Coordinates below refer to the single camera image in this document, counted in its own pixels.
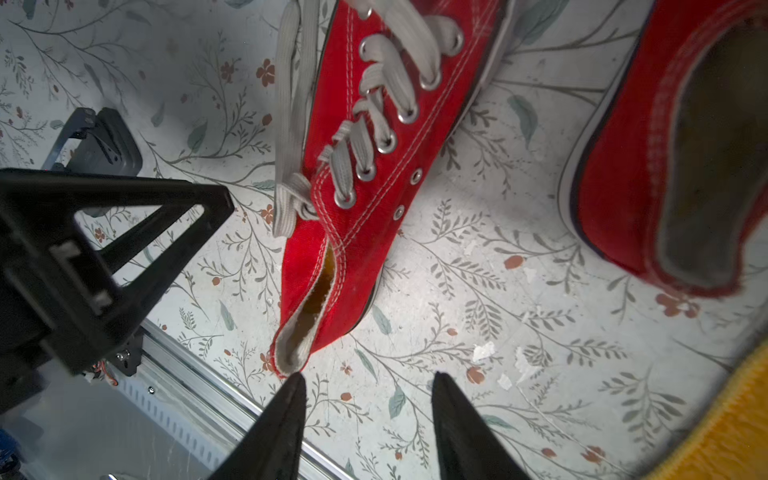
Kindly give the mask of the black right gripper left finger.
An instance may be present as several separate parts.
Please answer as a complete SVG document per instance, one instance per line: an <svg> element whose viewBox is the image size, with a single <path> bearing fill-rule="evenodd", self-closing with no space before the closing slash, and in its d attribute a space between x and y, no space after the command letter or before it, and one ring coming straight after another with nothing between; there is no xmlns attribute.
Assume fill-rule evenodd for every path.
<svg viewBox="0 0 768 480"><path fill-rule="evenodd" d="M306 382L288 377L210 480L296 480L306 422Z"/></svg>

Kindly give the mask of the red sneaker one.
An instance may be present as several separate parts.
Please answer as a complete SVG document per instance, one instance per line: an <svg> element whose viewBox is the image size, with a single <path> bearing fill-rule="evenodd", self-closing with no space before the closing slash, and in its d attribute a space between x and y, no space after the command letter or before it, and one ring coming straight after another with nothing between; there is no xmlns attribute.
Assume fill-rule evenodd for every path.
<svg viewBox="0 0 768 480"><path fill-rule="evenodd" d="M657 1L566 161L559 213L666 290L738 291L767 215L767 5Z"/></svg>
<svg viewBox="0 0 768 480"><path fill-rule="evenodd" d="M375 297L402 220L510 42L512 1L290 1L275 53L272 232L285 239L269 350L289 377L352 331ZM323 266L333 287L308 357L297 314Z"/></svg>

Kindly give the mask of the yellow insole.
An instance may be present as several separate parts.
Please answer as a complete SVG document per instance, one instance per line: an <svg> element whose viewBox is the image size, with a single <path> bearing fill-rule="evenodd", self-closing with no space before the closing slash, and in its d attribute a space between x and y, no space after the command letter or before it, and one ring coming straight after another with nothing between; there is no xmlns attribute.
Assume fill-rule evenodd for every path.
<svg viewBox="0 0 768 480"><path fill-rule="evenodd" d="M319 322L333 287L336 260L330 246L326 247L323 266L306 301L297 314L297 323L292 335L295 353L308 357L319 328Z"/></svg>
<svg viewBox="0 0 768 480"><path fill-rule="evenodd" d="M646 477L767 477L766 342L740 364L688 438Z"/></svg>

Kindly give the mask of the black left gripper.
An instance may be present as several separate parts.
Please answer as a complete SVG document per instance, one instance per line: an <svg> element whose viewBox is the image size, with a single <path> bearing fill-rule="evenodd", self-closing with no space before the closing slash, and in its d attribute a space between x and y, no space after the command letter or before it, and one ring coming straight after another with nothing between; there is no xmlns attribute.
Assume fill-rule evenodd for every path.
<svg viewBox="0 0 768 480"><path fill-rule="evenodd" d="M153 213L94 247L75 220L111 207ZM227 188L180 180L1 172L1 410L117 352L233 212Z"/></svg>

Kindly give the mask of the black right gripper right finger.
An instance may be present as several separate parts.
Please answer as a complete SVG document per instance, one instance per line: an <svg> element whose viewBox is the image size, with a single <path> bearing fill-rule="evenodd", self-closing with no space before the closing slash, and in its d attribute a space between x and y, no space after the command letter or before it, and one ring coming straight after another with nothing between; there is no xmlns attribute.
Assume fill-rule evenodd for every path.
<svg viewBox="0 0 768 480"><path fill-rule="evenodd" d="M434 376L432 412L442 479L513 480L528 477L453 378L444 372Z"/></svg>

